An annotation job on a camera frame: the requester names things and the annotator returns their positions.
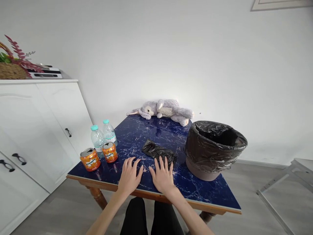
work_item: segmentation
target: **fingers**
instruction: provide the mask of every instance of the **fingers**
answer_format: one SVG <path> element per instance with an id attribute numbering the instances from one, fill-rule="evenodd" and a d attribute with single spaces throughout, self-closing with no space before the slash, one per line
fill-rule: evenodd
<path id="1" fill-rule="evenodd" d="M 160 168 L 156 158 L 154 158 L 154 165 L 156 166 L 156 173 L 158 173 L 160 171 Z"/>
<path id="2" fill-rule="evenodd" d="M 170 166 L 170 175 L 173 175 L 173 162 L 171 163 L 171 166 Z"/>
<path id="3" fill-rule="evenodd" d="M 140 162 L 140 159 L 137 159 L 137 160 L 134 162 L 134 165 L 133 165 L 133 168 L 135 168 L 136 170 L 137 170 L 138 162 Z"/>
<path id="4" fill-rule="evenodd" d="M 131 168 L 131 163 L 133 162 L 133 160 L 135 159 L 136 157 L 131 157 L 129 158 L 128 160 L 128 168 L 130 169 Z"/>
<path id="5" fill-rule="evenodd" d="M 123 170 L 125 171 L 127 166 L 128 166 L 128 161 L 130 158 L 125 159 L 124 164 L 123 164 Z"/>
<path id="6" fill-rule="evenodd" d="M 164 168 L 165 168 L 165 171 L 168 172 L 169 171 L 169 167 L 168 167 L 168 163 L 167 163 L 167 157 L 164 158 Z"/>
<path id="7" fill-rule="evenodd" d="M 155 180 L 156 180 L 156 173 L 154 172 L 154 169 L 151 166 L 149 166 L 149 171 L 151 173 L 153 182 L 155 182 Z"/>
<path id="8" fill-rule="evenodd" d="M 161 156 L 159 157 L 159 160 L 160 160 L 160 170 L 164 170 L 164 163 Z"/>
<path id="9" fill-rule="evenodd" d="M 139 169 L 139 172 L 138 172 L 138 175 L 136 177 L 136 179 L 140 182 L 141 180 L 141 176 L 142 176 L 142 173 L 143 173 L 143 165 L 141 165 L 140 169 Z"/>

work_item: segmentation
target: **gray plush rabbit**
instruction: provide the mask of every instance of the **gray plush rabbit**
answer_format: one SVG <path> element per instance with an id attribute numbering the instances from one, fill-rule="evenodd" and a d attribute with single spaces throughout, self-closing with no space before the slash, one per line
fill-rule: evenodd
<path id="1" fill-rule="evenodd" d="M 126 115 L 140 114 L 145 119 L 149 120 L 151 116 L 170 117 L 173 121 L 178 122 L 182 126 L 188 125 L 189 119 L 192 119 L 195 114 L 190 109 L 180 108 L 177 100 L 159 100 L 148 101 L 141 108 L 134 109 Z"/>

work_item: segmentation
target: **plastic water bottle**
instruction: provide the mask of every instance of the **plastic water bottle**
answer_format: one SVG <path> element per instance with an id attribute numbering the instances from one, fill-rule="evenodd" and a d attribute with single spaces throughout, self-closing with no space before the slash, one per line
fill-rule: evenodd
<path id="1" fill-rule="evenodd" d="M 113 142 L 117 146 L 117 139 L 113 126 L 108 119 L 103 120 L 103 134 L 106 142 Z"/>
<path id="2" fill-rule="evenodd" d="M 98 126 L 97 125 L 93 125 L 91 126 L 91 141 L 94 144 L 94 147 L 96 149 L 96 152 L 98 154 L 98 158 L 103 158 L 103 152 L 102 152 L 102 145 L 105 144 L 105 138 L 104 135 L 102 133 L 102 131 L 98 130 Z"/>

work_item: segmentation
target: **black plastic bag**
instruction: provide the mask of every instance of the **black plastic bag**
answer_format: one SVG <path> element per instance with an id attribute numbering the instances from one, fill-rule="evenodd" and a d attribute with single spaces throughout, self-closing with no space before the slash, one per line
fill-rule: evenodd
<path id="1" fill-rule="evenodd" d="M 189 129 L 185 154 L 199 171 L 220 172 L 230 169 L 247 145 L 247 139 L 231 126 L 197 121 Z"/>
<path id="2" fill-rule="evenodd" d="M 159 156 L 162 157 L 162 160 L 164 163 L 165 163 L 164 158 L 167 157 L 169 168 L 171 166 L 171 162 L 175 164 L 177 160 L 177 155 L 172 150 L 156 145 L 153 141 L 149 139 L 147 139 L 147 141 L 143 145 L 142 151 L 148 156 L 156 158 L 158 162 L 159 162 Z"/>

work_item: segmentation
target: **wooden table edge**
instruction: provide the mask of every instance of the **wooden table edge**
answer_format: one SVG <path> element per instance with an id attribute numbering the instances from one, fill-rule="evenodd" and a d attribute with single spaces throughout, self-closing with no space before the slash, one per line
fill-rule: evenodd
<path id="1" fill-rule="evenodd" d="M 92 188 L 99 188 L 99 189 L 104 189 L 104 190 L 113 191 L 113 192 L 116 192 L 118 188 L 116 184 L 110 184 L 110 183 L 101 182 L 97 180 L 86 179 L 86 178 L 73 176 L 73 175 L 67 175 L 66 178 L 77 180 L 80 184 L 87 186 L 87 187 L 92 187 Z M 136 189 L 131 195 L 154 200 L 154 201 L 171 203 L 163 194 L 156 194 L 156 193 L 148 192 L 145 190 Z M 193 209 L 201 210 L 201 211 L 205 211 L 205 212 L 209 212 L 213 214 L 223 215 L 226 212 L 230 212 L 234 214 L 242 214 L 240 210 L 235 210 L 235 209 L 231 209 L 227 207 L 219 207 L 219 206 L 214 206 L 212 204 L 203 204 L 203 203 L 188 200 L 188 199 L 187 199 L 187 202 L 191 205 Z"/>

